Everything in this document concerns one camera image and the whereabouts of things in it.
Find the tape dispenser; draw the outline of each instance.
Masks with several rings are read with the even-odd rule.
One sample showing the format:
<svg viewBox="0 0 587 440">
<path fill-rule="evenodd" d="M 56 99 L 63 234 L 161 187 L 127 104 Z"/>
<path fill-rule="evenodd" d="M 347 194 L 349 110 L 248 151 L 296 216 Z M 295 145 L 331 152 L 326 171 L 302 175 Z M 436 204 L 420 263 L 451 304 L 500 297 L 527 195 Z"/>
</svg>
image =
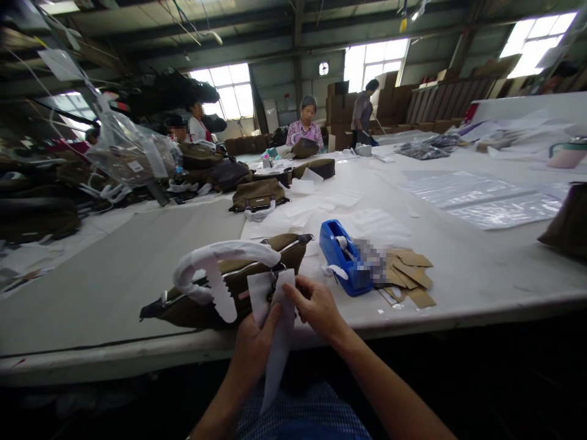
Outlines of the tape dispenser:
<svg viewBox="0 0 587 440">
<path fill-rule="evenodd" d="M 373 289 L 371 272 L 360 259 L 355 244 L 338 220 L 327 220 L 320 227 L 320 247 L 329 265 L 338 266 L 347 279 L 334 272 L 349 296 L 358 296 Z"/>
</svg>

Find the zipper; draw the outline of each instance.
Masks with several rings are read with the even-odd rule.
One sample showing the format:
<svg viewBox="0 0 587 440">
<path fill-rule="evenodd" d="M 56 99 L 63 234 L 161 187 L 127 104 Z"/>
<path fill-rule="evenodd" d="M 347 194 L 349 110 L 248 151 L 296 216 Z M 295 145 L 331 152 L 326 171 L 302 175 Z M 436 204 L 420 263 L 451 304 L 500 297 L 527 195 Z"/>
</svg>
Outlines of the zipper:
<svg viewBox="0 0 587 440">
<path fill-rule="evenodd" d="M 294 241 L 292 241 L 290 244 L 288 244 L 286 247 L 284 247 L 283 249 L 281 249 L 279 251 L 280 254 L 283 255 L 284 252 L 288 251 L 289 249 L 291 249 L 292 247 L 294 247 L 296 244 L 306 244 L 309 241 L 314 241 L 315 238 L 312 234 L 302 234 L 302 235 L 298 235 L 298 238 L 296 238 Z M 260 265 L 261 262 L 252 262 L 247 264 L 245 267 L 240 268 L 238 270 L 232 271 L 232 272 L 227 272 L 224 275 L 222 275 L 222 279 L 226 279 L 229 276 L 232 275 L 237 275 L 240 274 L 241 272 L 244 272 L 252 267 L 255 267 L 256 265 Z M 172 306 L 173 304 L 175 304 L 177 301 L 179 301 L 180 299 L 182 299 L 184 296 L 186 296 L 184 293 L 182 293 L 181 295 L 177 295 L 174 299 L 170 299 L 169 301 L 166 301 L 165 303 L 161 303 L 161 308 L 162 309 L 167 309 L 168 307 Z"/>
</svg>

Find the pink shirt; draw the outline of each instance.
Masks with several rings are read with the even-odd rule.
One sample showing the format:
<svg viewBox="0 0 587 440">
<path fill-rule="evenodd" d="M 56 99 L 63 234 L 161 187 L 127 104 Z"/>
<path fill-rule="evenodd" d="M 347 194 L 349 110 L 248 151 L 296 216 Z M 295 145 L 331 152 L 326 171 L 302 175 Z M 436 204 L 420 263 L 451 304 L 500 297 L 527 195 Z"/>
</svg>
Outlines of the pink shirt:
<svg viewBox="0 0 587 440">
<path fill-rule="evenodd" d="M 314 122 L 310 124 L 310 128 L 308 128 L 307 130 L 304 130 L 304 126 L 301 123 L 301 120 L 292 122 L 289 125 L 289 131 L 287 132 L 286 145 L 293 147 L 295 143 L 299 141 L 300 135 L 297 134 L 296 136 L 294 136 L 296 133 L 301 133 L 302 138 L 316 141 L 320 148 L 324 146 L 324 141 L 322 140 L 322 132 L 320 131 L 320 127 L 317 126 Z"/>
</svg>

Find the sticker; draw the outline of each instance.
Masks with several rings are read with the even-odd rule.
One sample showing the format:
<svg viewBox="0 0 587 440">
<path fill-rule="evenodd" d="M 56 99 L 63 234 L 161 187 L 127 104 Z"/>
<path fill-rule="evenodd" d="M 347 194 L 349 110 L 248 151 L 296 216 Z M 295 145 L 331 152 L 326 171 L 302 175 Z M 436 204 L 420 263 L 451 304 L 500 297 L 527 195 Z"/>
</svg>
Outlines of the sticker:
<svg viewBox="0 0 587 440">
<path fill-rule="evenodd" d="M 145 169 L 137 161 L 127 163 L 128 167 L 134 172 L 145 171 Z"/>
</svg>

